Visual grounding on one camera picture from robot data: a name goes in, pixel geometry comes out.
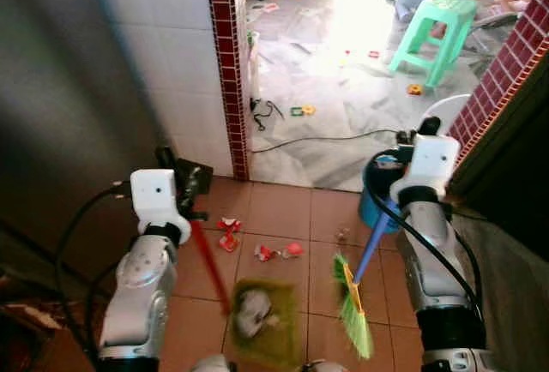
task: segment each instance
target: bucket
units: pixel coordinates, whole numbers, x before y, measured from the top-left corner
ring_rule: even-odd
[[[377,158],[378,161],[392,161],[394,158],[390,155],[384,155]],[[376,180],[376,184],[372,185],[373,189],[376,191],[382,199],[386,199],[389,196],[389,186],[396,179],[400,178],[402,171],[400,170],[379,170],[378,168],[373,168],[371,175]],[[376,205],[376,202],[371,198],[368,193],[368,188],[366,188],[366,168],[362,174],[362,180],[364,182],[364,188],[362,189],[362,195],[360,196],[359,204],[359,215],[362,221],[373,228],[379,218],[379,215],[382,213],[381,208]],[[393,220],[389,219],[385,231],[383,233],[393,233],[398,231],[399,225]]]

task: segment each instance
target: blue broom handle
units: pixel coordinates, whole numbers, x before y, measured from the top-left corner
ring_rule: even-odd
[[[397,212],[396,211],[397,205],[391,200],[390,196],[385,200],[385,205],[390,207],[392,211]],[[354,274],[354,278],[353,278],[354,284],[358,284],[362,279],[362,275],[364,275],[366,267],[368,266],[368,262],[370,262],[371,256],[376,250],[376,247],[379,244],[379,241],[381,240],[381,237],[385,232],[385,228],[389,223],[390,216],[385,212],[382,212],[382,211],[380,212],[381,213],[377,218],[377,222],[374,226],[374,230],[371,233],[370,239],[368,240],[368,244],[366,245],[364,249],[364,253],[362,254],[362,258],[360,259],[360,264],[357,269],[357,272]]]

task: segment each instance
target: white chair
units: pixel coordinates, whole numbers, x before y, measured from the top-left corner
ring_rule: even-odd
[[[454,95],[439,100],[437,103],[429,106],[421,117],[419,124],[421,124],[426,117],[438,117],[440,119],[438,134],[446,135],[469,98],[471,98],[471,94],[464,93],[463,95]]]

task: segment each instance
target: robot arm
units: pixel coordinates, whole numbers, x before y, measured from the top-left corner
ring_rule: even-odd
[[[178,212],[173,170],[131,174],[141,235],[117,268],[117,289],[100,338],[100,370],[158,370],[167,301],[177,274],[176,248],[190,236]]]
[[[440,203],[459,146],[452,138],[434,135],[416,135],[413,144],[406,174],[390,187],[391,198],[406,223],[464,278],[455,232]],[[410,231],[403,231],[398,247],[421,329],[422,372],[495,372],[481,313],[456,276]]]

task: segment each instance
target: broom bristles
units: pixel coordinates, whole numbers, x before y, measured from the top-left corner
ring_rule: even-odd
[[[336,255],[334,258],[334,278],[345,288],[345,299],[341,306],[340,317],[347,336],[353,342],[357,352],[361,357],[368,359],[373,354],[373,339],[364,311],[357,308],[351,296],[350,285],[347,284],[345,276],[345,267],[348,267],[347,260],[340,254]]]
[[[347,336],[353,342],[360,356],[369,359],[373,355],[373,339],[364,312],[358,312],[351,295],[343,301],[340,312]]]

